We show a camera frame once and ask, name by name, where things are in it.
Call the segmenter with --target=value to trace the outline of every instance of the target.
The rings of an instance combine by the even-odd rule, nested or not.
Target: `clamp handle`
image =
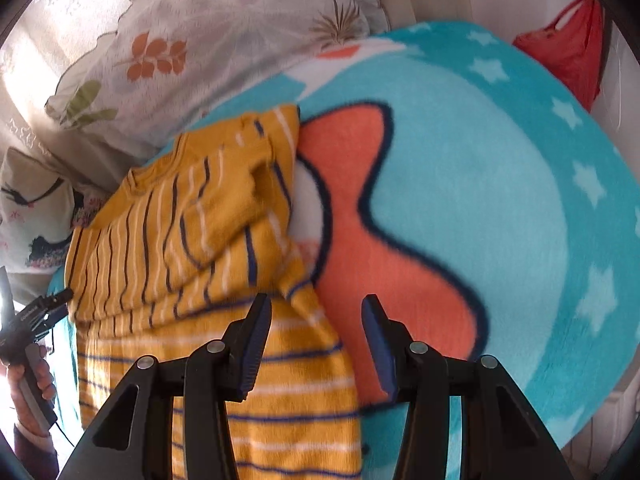
[[[443,480],[449,397],[462,398],[462,480],[570,480],[560,450],[498,359],[467,362],[413,341],[378,298],[362,302],[362,325],[378,379],[393,403],[408,402],[394,480]]]
[[[45,433],[49,433],[58,417],[53,411],[53,402],[45,400],[42,397],[42,391],[38,387],[38,379],[34,369],[40,363],[40,360],[39,345],[31,343],[24,349],[24,359],[22,360],[24,377],[20,380],[18,386],[40,429]]]

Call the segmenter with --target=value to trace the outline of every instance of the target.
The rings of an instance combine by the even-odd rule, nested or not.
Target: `turquoise blanket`
[[[194,127],[283,102],[298,102],[313,132],[301,134],[290,234],[330,317],[334,292],[377,292],[356,275],[385,270],[330,279],[349,269],[344,248],[353,253],[355,243],[337,238],[350,211],[339,175],[363,174],[354,239],[369,236],[379,254],[462,298],[456,316],[437,301],[407,306],[410,331],[450,354],[497,356],[556,442],[567,443],[640,340],[640,190],[598,125],[549,72],[482,28],[421,23],[304,62]],[[350,118],[360,126],[338,135]],[[378,283],[390,298],[412,288]],[[359,351],[350,330],[361,329],[350,327],[338,331]],[[358,386],[367,407],[363,476],[388,480],[406,409],[387,406],[376,384]],[[450,474],[460,464],[452,405]]]

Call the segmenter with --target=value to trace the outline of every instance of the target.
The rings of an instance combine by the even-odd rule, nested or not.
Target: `black tool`
[[[271,323],[256,296],[243,320],[189,357],[143,356],[85,431],[59,480],[171,480],[174,397],[184,396],[184,463],[189,480],[238,480],[225,401],[254,387]],[[449,397],[462,397],[461,480],[572,480],[562,455],[495,357],[445,358],[390,320],[378,298],[362,302],[362,323],[383,389],[408,402],[394,480],[444,480]],[[30,480],[14,455],[1,455],[8,480]]]
[[[48,432],[58,418],[52,402],[42,398],[33,370],[41,359],[36,343],[66,316],[66,303],[73,293],[67,288],[48,298],[36,298],[16,314],[6,269],[0,267],[0,296],[0,360],[8,365],[24,365],[20,390],[40,429]]]
[[[255,384],[271,326],[258,294],[246,318],[190,356],[129,369],[78,442],[59,480],[172,480],[174,397],[184,396],[184,463],[189,480],[238,480],[225,401]]]
[[[394,480],[442,480],[449,396],[462,398],[461,480],[572,480],[562,454],[524,394],[493,356],[446,358],[414,341],[378,298],[362,302],[362,325],[383,390],[409,412]]]

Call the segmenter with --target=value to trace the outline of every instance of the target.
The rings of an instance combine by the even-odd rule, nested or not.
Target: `clamp jaw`
[[[572,480],[560,450],[498,359],[443,357],[414,341],[370,294],[362,325],[382,389],[408,402],[394,480],[442,480],[449,443],[449,396],[462,398],[461,480]]]
[[[242,402],[271,326],[258,294],[245,319],[190,356],[159,363],[143,356],[89,425],[59,480],[172,480],[174,397],[184,397],[184,463],[189,480],[238,480],[225,402]]]

